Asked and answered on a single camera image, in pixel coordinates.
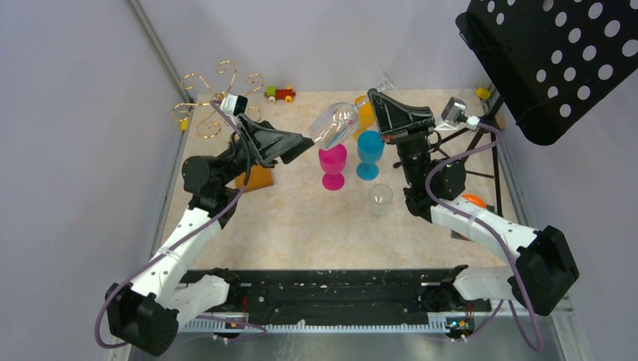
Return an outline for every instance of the white wall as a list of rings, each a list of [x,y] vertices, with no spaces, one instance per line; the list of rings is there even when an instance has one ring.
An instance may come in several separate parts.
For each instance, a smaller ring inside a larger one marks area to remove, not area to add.
[[[506,146],[530,222],[561,229],[580,270],[570,295],[594,359],[636,359],[638,299],[638,73],[561,139],[527,141],[513,125]]]
[[[5,0],[0,34],[0,359],[104,359],[93,321],[150,252],[178,97],[123,1]]]
[[[238,83],[259,72],[301,90],[367,89],[379,66],[403,89],[489,83],[454,24],[469,0],[141,3],[180,74],[202,73],[218,89],[215,67],[227,59]]]

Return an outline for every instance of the pink plastic goblet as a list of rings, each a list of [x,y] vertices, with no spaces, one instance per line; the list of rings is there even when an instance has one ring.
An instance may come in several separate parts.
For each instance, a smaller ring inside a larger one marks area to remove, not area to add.
[[[345,161],[348,158],[348,150],[345,149],[343,144],[339,144],[329,150],[319,150],[319,163],[321,169],[326,174],[322,179],[322,183],[327,190],[340,190],[345,184],[343,178],[343,168],[345,168]]]

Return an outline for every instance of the wooden toy car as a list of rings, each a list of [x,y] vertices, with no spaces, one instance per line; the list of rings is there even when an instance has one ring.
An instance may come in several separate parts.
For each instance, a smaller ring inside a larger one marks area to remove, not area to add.
[[[282,99],[285,100],[286,103],[291,103],[296,93],[291,86],[286,86],[286,89],[277,89],[274,86],[269,86],[263,95],[268,98],[269,103],[274,103]]]

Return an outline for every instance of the golden wire stand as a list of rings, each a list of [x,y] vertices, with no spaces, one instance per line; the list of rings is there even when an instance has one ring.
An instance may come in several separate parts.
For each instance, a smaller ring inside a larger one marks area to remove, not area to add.
[[[211,100],[221,101],[224,98],[226,98],[226,96],[232,89],[232,86],[235,84],[235,78],[237,76],[237,65],[232,60],[224,60],[223,62],[220,62],[219,64],[217,64],[218,74],[225,74],[230,69],[231,66],[232,66],[232,77],[230,79],[230,83],[228,84],[228,89],[226,91],[215,92],[211,88],[211,86],[208,84],[208,81],[206,81],[206,79],[202,75],[197,73],[190,73],[190,74],[187,74],[185,77],[183,77],[181,79],[180,86],[184,90],[192,90],[195,86],[195,82],[193,78],[197,77],[198,79],[201,80],[201,82],[204,84],[206,89],[208,89],[208,91],[212,95]],[[242,96],[249,96],[250,94],[258,92],[263,87],[263,84],[265,82],[266,82],[266,79],[261,74],[256,73],[256,74],[248,75],[248,77],[246,78],[246,83],[247,84],[258,83],[259,86],[256,86],[248,93],[242,94]],[[205,106],[210,107],[210,105],[211,105],[210,102],[178,103],[176,106],[173,107],[173,110],[171,111],[171,118],[173,118],[174,121],[180,124],[180,129],[182,132],[186,132],[186,130],[188,129],[188,123],[190,121],[193,109],[195,107],[205,107]],[[215,116],[217,115],[217,117],[220,118],[221,115],[217,114],[215,109],[211,108],[211,110],[212,110],[212,113],[208,115],[206,118],[204,118],[202,121],[200,121],[197,124],[197,128],[196,128],[197,135],[199,135],[200,137],[204,139],[212,139],[216,137],[221,132],[221,123],[225,124],[225,122],[222,122],[221,119],[216,120]],[[257,122],[261,121],[261,110],[258,107],[249,107],[247,111],[257,112],[257,115],[258,115]]]

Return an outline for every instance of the gray floor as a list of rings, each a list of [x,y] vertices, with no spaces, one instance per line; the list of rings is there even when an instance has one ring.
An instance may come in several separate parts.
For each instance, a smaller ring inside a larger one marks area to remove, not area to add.
[[[225,346],[203,338],[180,343],[178,336],[160,360],[564,360],[551,319],[542,322],[545,351],[535,353],[524,343],[511,318],[497,318],[478,338],[467,344],[427,341],[407,334],[280,334]],[[155,359],[134,352],[131,361]]]

